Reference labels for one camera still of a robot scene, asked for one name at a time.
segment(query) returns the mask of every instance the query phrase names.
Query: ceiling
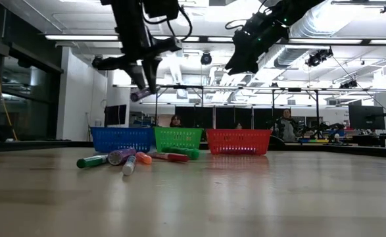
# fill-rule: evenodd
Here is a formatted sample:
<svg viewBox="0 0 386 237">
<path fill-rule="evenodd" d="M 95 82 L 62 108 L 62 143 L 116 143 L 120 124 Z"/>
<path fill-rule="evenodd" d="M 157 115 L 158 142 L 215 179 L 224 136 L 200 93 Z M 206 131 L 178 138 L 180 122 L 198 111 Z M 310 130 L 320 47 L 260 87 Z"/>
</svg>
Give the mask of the ceiling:
<svg viewBox="0 0 386 237">
<path fill-rule="evenodd" d="M 109 6 L 101 6 L 98 0 L 0 0 L 9 10 L 33 24 L 45 34 L 115 34 L 114 17 Z M 194 7 L 185 7 L 192 23 L 192 36 L 232 36 L 234 30 L 226 30 L 226 22 L 235 19 L 250 18 L 259 8 L 259 0 L 236 0 L 224 7 L 209 7 L 209 0 L 195 0 Z M 380 14 L 382 7 L 363 6 L 352 12 L 353 17 L 331 37 L 335 38 L 386 38 L 386 13 Z M 325 25 L 333 24 L 343 16 L 332 16 Z M 186 35 L 188 25 L 180 15 L 172 21 L 172 27 L 179 36 Z M 170 35 L 166 24 L 149 26 L 155 36 Z M 117 55 L 121 44 L 118 42 L 77 42 L 72 44 L 74 51 L 90 60 L 94 55 Z M 184 74 L 209 75 L 211 68 L 220 66 L 229 60 L 235 49 L 232 43 L 183 43 L 184 54 L 180 60 L 180 72 Z M 307 86 L 318 82 L 332 82 L 355 72 L 358 81 L 370 82 L 372 72 L 386 65 L 386 47 L 335 46 L 334 57 L 316 68 L 304 64 L 306 55 L 296 60 L 286 70 L 276 74 L 282 83 L 293 86 Z M 210 66 L 201 66 L 199 60 L 203 51 L 209 51 L 214 62 Z M 171 74 L 170 62 L 165 59 L 159 66 L 158 78 Z M 278 80 L 270 78 L 271 67 L 260 70 L 257 74 L 265 83 Z"/>
</svg>

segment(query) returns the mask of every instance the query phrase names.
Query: person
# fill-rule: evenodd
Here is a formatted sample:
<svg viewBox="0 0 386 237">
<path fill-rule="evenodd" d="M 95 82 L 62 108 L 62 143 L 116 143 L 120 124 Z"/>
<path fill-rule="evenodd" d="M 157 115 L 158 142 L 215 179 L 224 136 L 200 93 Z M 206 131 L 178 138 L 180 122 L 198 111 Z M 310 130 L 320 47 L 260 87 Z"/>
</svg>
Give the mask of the person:
<svg viewBox="0 0 386 237">
<path fill-rule="evenodd" d="M 233 129 L 243 129 L 243 126 L 241 125 L 240 122 L 235 122 L 233 124 Z"/>
<path fill-rule="evenodd" d="M 284 142 L 294 142 L 296 133 L 297 123 L 291 118 L 291 110 L 285 109 L 283 116 L 276 120 L 274 135 Z"/>
<path fill-rule="evenodd" d="M 171 123 L 169 124 L 171 128 L 182 128 L 181 117 L 179 115 L 174 115 L 171 118 Z"/>
</svg>

